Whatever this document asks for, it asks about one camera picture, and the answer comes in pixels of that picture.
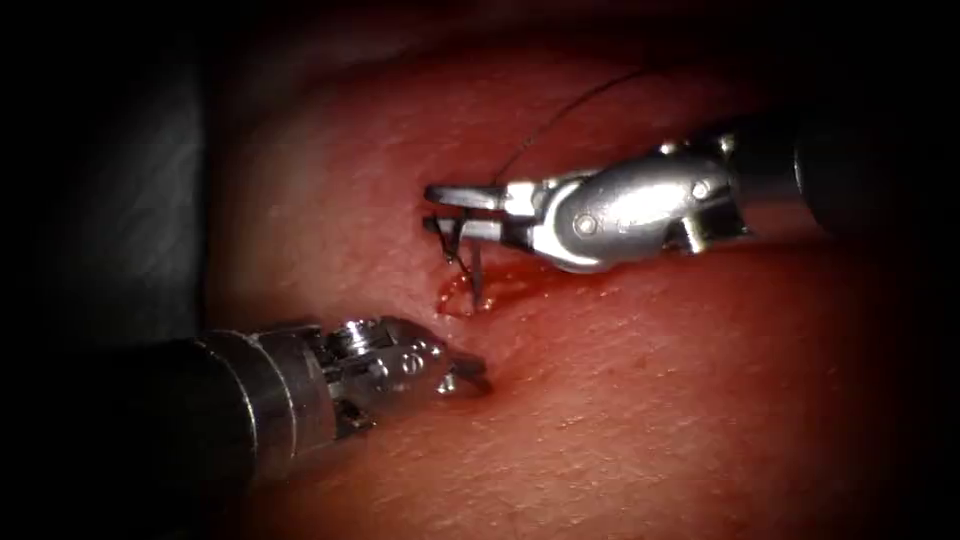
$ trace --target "blood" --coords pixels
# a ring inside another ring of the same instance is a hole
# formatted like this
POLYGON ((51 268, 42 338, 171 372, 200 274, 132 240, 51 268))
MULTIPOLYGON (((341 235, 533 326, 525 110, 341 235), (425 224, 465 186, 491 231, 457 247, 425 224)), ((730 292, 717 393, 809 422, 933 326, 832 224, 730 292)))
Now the blood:
POLYGON ((458 273, 437 291, 436 312, 460 320, 492 314, 511 305, 573 288, 600 288, 619 274, 572 274, 539 261, 484 267, 483 298, 474 302, 470 277, 458 273))

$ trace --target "metal screw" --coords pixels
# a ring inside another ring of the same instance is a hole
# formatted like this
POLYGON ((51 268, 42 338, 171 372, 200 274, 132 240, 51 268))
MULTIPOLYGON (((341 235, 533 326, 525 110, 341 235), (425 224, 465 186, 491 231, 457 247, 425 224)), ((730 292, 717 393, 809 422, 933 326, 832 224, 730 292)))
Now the metal screw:
POLYGON ((440 381, 440 385, 437 386, 437 393, 441 395, 452 394, 457 391, 457 380, 454 377, 453 373, 447 373, 443 376, 443 380, 440 381))
POLYGON ((590 214, 584 214, 574 220, 573 227, 577 231, 577 234, 581 236, 591 236, 597 232, 597 220, 590 214))
POLYGON ((710 195, 710 180, 700 180, 693 185, 693 198, 697 200, 706 199, 710 195))
POLYGON ((423 369, 423 358, 419 354, 404 354, 400 366, 404 373, 413 375, 423 369))

